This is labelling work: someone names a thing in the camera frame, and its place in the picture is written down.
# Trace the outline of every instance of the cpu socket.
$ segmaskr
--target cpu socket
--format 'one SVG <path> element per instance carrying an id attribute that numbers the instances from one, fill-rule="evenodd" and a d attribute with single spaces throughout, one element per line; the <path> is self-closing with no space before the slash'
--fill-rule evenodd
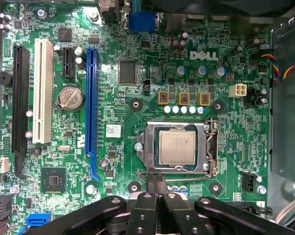
<path id="1" fill-rule="evenodd" d="M 217 175 L 216 121 L 149 121 L 137 143 L 143 149 L 136 154 L 150 173 Z"/>

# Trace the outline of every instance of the black pcie slot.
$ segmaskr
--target black pcie slot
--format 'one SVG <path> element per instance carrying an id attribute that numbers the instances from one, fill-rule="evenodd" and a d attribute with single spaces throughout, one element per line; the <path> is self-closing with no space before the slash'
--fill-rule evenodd
<path id="1" fill-rule="evenodd" d="M 15 175 L 21 179 L 26 178 L 21 171 L 27 150 L 29 55 L 25 47 L 14 46 L 11 151 L 15 154 Z"/>
<path id="2" fill-rule="evenodd" d="M 63 77 L 74 78 L 74 68 L 73 49 L 66 47 L 63 54 Z"/>

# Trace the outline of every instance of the motherboard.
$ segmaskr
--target motherboard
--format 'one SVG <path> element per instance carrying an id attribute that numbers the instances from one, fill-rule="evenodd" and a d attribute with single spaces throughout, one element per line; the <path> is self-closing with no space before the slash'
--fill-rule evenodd
<path id="1" fill-rule="evenodd" d="M 267 202 L 270 34 L 233 40 L 227 18 L 166 33 L 107 23 L 97 7 L 4 8 L 0 194 L 9 232 L 107 195 L 147 190 L 149 173 L 188 200 Z"/>

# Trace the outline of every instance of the green circuit board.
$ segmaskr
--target green circuit board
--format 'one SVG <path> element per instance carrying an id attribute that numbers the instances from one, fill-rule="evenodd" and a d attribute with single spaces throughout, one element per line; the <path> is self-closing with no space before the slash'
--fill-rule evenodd
<path id="1" fill-rule="evenodd" d="M 172 53 L 170 44 L 179 40 L 181 33 L 165 33 L 165 18 L 160 14 L 159 30 L 155 33 L 130 32 L 124 24 L 96 25 L 88 18 L 92 7 L 75 5 L 8 4 L 5 13 L 11 15 L 12 29 L 3 33 L 2 70 L 12 73 L 13 45 L 21 45 L 30 51 L 28 108 L 33 108 L 34 40 L 48 39 L 61 47 L 88 47 L 98 50 L 98 124 L 95 181 L 90 176 L 90 159 L 84 152 L 85 146 L 85 105 L 75 112 L 60 111 L 56 107 L 58 95 L 65 86 L 75 86 L 86 92 L 86 71 L 75 68 L 75 77 L 62 76 L 62 57 L 54 54 L 53 61 L 53 109 L 52 142 L 33 144 L 28 141 L 27 157 L 23 163 L 25 180 L 14 175 L 14 155 L 11 153 L 12 90 L 2 89 L 1 104 L 1 157 L 9 157 L 10 170 L 7 177 L 0 176 L 1 194 L 10 194 L 12 185 L 19 185 L 20 192 L 13 196 L 13 212 L 10 216 L 10 234 L 15 235 L 25 225 L 31 213 L 46 212 L 52 219 L 77 210 L 106 195 L 120 195 L 128 198 L 128 184 L 138 182 L 146 190 L 137 173 L 139 169 L 145 178 L 146 168 L 136 155 L 134 145 L 138 136 L 147 127 L 148 121 L 200 122 L 215 120 L 219 123 L 218 175 L 206 180 L 169 182 L 168 186 L 186 186 L 189 200 L 200 196 L 213 196 L 223 201 L 252 201 L 264 206 L 266 195 L 246 192 L 242 189 L 241 172 L 255 171 L 263 177 L 261 185 L 267 187 L 269 151 L 269 105 L 245 106 L 242 98 L 229 97 L 232 85 L 246 84 L 248 89 L 269 92 L 269 85 L 262 85 L 261 79 L 270 78 L 266 60 L 259 60 L 264 70 L 251 68 L 251 55 L 258 47 L 247 50 L 246 41 L 231 40 L 230 21 L 214 21 L 210 17 L 200 22 L 187 22 L 183 31 L 188 32 L 186 50 Z M 44 9 L 46 17 L 38 18 L 37 11 Z M 59 41 L 59 28 L 72 29 L 71 42 Z M 89 44 L 89 38 L 96 43 Z M 258 35 L 261 43 L 270 42 L 269 34 Z M 230 51 L 241 45 L 243 51 L 228 57 Z M 216 60 L 192 59 L 191 51 L 215 52 Z M 120 61 L 135 61 L 134 84 L 120 83 Z M 199 77 L 199 66 L 206 66 L 207 74 Z M 183 66 L 183 75 L 177 72 Z M 220 66 L 226 68 L 226 75 L 215 76 Z M 142 82 L 151 80 L 151 91 L 143 92 Z M 198 108 L 198 95 L 210 94 L 210 105 L 203 106 L 198 114 L 164 113 L 164 105 L 158 104 L 158 92 L 167 91 L 171 108 L 178 105 L 179 93 L 190 95 L 190 106 Z M 139 112 L 131 108 L 131 99 L 142 101 Z M 212 110 L 214 102 L 224 104 L 222 111 Z M 32 130 L 32 119 L 28 129 Z M 58 151 L 58 146 L 69 145 L 71 151 Z M 32 154 L 34 147 L 41 147 L 42 153 Z M 100 167 L 107 158 L 109 166 Z M 65 191 L 43 192 L 42 169 L 57 167 L 65 169 Z M 199 175 L 166 174 L 166 179 L 199 177 Z M 212 183 L 222 185 L 222 191 L 215 196 L 209 190 Z M 95 193 L 86 193 L 86 187 L 93 185 Z"/>

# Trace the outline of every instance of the barcode sticker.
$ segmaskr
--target barcode sticker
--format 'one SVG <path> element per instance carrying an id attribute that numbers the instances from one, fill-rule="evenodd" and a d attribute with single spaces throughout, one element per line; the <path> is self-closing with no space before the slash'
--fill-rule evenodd
<path id="1" fill-rule="evenodd" d="M 121 137 L 121 125 L 109 125 L 106 126 L 107 138 L 120 138 Z"/>

